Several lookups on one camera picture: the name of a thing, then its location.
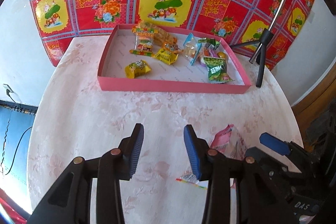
blue floor mat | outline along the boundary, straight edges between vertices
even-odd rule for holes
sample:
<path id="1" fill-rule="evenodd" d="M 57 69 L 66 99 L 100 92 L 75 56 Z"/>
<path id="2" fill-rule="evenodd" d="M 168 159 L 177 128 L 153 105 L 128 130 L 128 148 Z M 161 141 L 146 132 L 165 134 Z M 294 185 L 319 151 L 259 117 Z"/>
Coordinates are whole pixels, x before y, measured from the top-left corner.
<path id="1" fill-rule="evenodd" d="M 3 162 L 4 174 L 6 174 L 11 167 L 15 149 L 21 135 L 26 129 L 33 125 L 34 119 L 35 115 L 24 114 L 5 107 L 0 107 L 0 162 L 2 160 L 2 145 L 8 126 Z M 5 176 L 4 174 L 0 174 L 0 188 L 2 188 L 19 206 L 27 211 L 29 211 L 30 207 L 26 185 L 26 165 L 30 134 L 31 129 L 29 129 L 23 136 L 10 173 Z"/>

round table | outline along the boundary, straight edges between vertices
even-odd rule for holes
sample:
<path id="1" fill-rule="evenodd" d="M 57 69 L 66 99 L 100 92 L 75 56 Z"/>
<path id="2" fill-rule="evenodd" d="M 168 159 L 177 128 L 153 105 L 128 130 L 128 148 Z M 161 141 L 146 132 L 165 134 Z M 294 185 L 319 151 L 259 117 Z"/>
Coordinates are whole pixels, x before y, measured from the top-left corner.
<path id="1" fill-rule="evenodd" d="M 303 146 L 290 105 L 268 69 L 255 87 L 258 65 L 238 56 L 253 86 L 239 94 L 193 94 L 102 91 L 97 68 L 108 36 L 76 37 L 43 94 L 31 132 L 28 186 L 34 209 L 56 178 L 76 156 L 102 156 L 144 126 L 137 171 L 121 181 L 127 223 L 200 223 L 206 190 L 176 181 L 190 168 L 183 128 L 192 124 L 199 138 L 233 123 L 247 147 L 257 146 L 289 166 L 283 156 L 259 144 L 268 132 Z M 91 202 L 95 223 L 95 185 Z"/>

pink box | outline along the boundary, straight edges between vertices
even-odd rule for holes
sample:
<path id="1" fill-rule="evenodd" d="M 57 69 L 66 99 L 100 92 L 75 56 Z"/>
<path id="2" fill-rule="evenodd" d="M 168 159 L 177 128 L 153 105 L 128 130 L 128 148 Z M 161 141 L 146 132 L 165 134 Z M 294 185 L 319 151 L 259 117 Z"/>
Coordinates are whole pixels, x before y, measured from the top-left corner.
<path id="1" fill-rule="evenodd" d="M 245 93 L 248 88 L 251 86 L 251 82 L 241 65 L 238 61 L 236 55 L 233 53 L 229 45 L 225 42 L 223 38 L 205 34 L 201 32 L 191 31 L 187 29 L 175 28 L 175 27 L 164 27 L 161 26 L 165 31 L 172 34 L 188 35 L 193 33 L 195 37 L 207 37 L 215 38 L 220 41 L 224 50 L 229 55 L 229 58 L 232 60 L 232 66 L 235 66 L 236 71 L 239 73 L 241 84 L 210 84 L 210 83 L 198 83 L 198 82 L 188 82 L 188 81 L 172 81 L 172 80 L 152 80 L 152 79 L 128 79 L 128 78 L 119 78 L 119 77 L 107 77 L 106 71 L 108 70 L 108 64 L 105 64 L 105 61 L 108 61 L 108 56 L 111 55 L 113 50 L 112 43 L 115 42 L 115 38 L 118 36 L 119 32 L 123 30 L 131 30 L 134 24 L 119 24 L 112 31 L 103 54 L 100 59 L 98 67 L 98 81 L 100 88 L 102 90 L 113 90 L 113 91 L 143 91 L 143 92 L 192 92 L 192 93 L 231 93 L 231 94 L 242 94 Z"/>

dark green package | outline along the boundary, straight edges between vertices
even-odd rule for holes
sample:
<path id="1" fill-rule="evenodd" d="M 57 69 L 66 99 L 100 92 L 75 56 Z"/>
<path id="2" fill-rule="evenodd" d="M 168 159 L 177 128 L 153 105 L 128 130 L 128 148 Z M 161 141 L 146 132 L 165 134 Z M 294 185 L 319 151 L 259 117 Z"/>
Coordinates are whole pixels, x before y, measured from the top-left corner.
<path id="1" fill-rule="evenodd" d="M 199 43 L 206 43 L 205 47 L 206 48 L 212 48 L 213 50 L 216 50 L 220 45 L 220 42 L 216 41 L 214 38 L 200 38 L 200 39 L 198 39 L 198 42 Z"/>
<path id="2" fill-rule="evenodd" d="M 210 83 L 226 83 L 232 81 L 227 74 L 226 60 L 216 57 L 203 57 L 204 63 L 208 67 L 208 78 Z"/>

tripod pole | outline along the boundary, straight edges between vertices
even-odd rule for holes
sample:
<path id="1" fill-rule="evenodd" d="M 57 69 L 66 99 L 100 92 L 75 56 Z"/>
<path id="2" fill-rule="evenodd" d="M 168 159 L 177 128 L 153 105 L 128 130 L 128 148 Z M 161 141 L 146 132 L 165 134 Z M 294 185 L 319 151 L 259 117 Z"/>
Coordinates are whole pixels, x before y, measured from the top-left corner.
<path id="1" fill-rule="evenodd" d="M 275 15 L 274 15 L 274 17 L 273 17 L 273 20 L 272 20 L 271 24 L 270 24 L 269 27 L 268 27 L 268 31 L 269 31 L 269 32 L 271 32 L 271 30 L 274 28 L 275 23 L 277 22 L 277 19 L 278 19 L 279 16 L 280 16 L 281 10 L 282 10 L 282 8 L 283 8 L 284 5 L 285 5 L 285 1 L 286 1 L 286 0 L 281 0 L 280 5 L 279 5 L 279 7 L 278 7 L 278 9 L 277 9 L 277 12 L 275 13 Z M 262 46 L 263 46 L 263 44 L 262 44 L 262 43 L 259 43 L 257 49 L 255 50 L 255 52 L 253 53 L 252 57 L 251 57 L 250 60 L 249 60 L 249 62 L 250 62 L 251 64 L 254 63 L 254 60 L 255 60 L 255 59 L 257 58 L 257 56 L 260 54 L 260 51 L 261 51 L 261 47 L 262 47 Z"/>

